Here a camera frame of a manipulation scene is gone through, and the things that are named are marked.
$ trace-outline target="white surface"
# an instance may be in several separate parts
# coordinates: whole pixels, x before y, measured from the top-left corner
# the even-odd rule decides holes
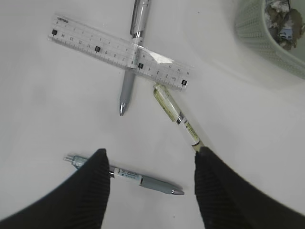
[[[237,2],[153,0],[144,45],[196,67],[188,90],[173,97],[203,141],[305,214],[305,81],[235,40]],[[104,229],[203,228],[192,149],[153,98],[153,83],[138,78],[119,117],[123,72],[46,39],[55,11],[129,39],[132,8],[133,0],[1,2],[0,218],[68,178],[75,169],[62,161],[66,153],[106,148],[113,164],[176,183],[186,195],[112,179]]]

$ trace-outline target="pen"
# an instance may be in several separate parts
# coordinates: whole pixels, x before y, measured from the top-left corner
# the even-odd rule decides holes
[[[79,169],[83,164],[85,164],[88,159],[78,155],[67,155],[64,160],[71,162],[74,167]],[[112,178],[124,179],[133,182],[134,184],[139,185],[141,187],[163,192],[165,194],[172,194],[178,196],[184,195],[184,192],[179,188],[175,187],[174,185],[157,180],[152,177],[140,175],[135,172],[128,171],[126,169],[109,166],[109,176]]]
[[[194,131],[191,124],[180,110],[179,106],[177,105],[169,91],[166,89],[165,86],[161,84],[155,84],[153,87],[153,95],[159,102],[163,110],[167,113],[167,115],[173,122],[176,122],[179,126],[181,126],[184,135],[191,142],[193,149],[196,152],[199,152],[200,148],[204,147],[204,144],[202,143],[199,136]]]
[[[140,46],[142,46],[143,43],[150,2],[151,0],[135,0],[134,3],[130,35],[132,36],[132,42]],[[137,67],[136,56],[137,55],[134,56],[135,67]],[[128,109],[132,96],[132,88],[135,77],[136,75],[131,71],[125,71],[122,92],[120,96],[120,116],[123,116]]]

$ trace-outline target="transparent ruler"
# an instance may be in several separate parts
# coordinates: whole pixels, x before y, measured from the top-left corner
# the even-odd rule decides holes
[[[184,90],[189,83],[191,67],[59,14],[52,19],[48,37],[53,42],[172,89]]]

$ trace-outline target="pen tip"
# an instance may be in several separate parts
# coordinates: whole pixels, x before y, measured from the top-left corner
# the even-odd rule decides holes
[[[177,196],[183,196],[184,195],[184,192],[181,191],[181,190],[178,190],[178,189],[173,189],[172,190],[172,195],[177,195]]]
[[[120,104],[120,116],[123,116],[126,110],[126,104],[125,103],[121,103]]]

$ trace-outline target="crumpled paper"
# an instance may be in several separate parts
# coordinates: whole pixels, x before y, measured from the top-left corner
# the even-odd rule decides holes
[[[266,0],[265,19],[270,34],[281,47],[287,51],[297,47],[305,25],[299,11],[291,7],[290,0]]]

